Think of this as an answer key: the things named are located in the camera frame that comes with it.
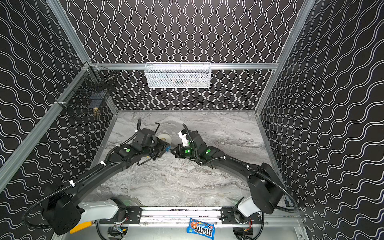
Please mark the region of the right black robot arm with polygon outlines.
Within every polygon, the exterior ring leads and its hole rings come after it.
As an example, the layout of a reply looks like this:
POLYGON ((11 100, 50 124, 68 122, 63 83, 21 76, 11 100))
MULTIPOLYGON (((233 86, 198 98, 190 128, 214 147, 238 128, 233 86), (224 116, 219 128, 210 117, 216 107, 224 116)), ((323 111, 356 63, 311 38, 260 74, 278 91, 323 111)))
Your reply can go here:
POLYGON ((251 196, 237 203, 234 207, 236 214, 249 217, 257 212, 271 215, 275 210, 287 213, 299 211, 298 203, 269 164, 254 165, 236 159, 216 147, 208 146, 197 131, 182 130, 178 135, 182 143, 171 150, 176 158, 224 171, 248 185, 251 196))

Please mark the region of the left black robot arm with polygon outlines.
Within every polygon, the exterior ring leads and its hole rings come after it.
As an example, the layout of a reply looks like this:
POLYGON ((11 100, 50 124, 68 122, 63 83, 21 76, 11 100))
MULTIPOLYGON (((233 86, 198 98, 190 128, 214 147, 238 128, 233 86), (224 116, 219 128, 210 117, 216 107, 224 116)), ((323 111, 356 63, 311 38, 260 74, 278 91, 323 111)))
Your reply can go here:
POLYGON ((156 132, 142 129, 138 121, 135 134, 110 150, 104 161, 67 183, 48 185, 44 196, 23 214, 23 225, 29 229, 52 229, 57 235, 69 232, 85 215, 80 203, 89 193, 142 158, 161 158, 170 145, 156 132))

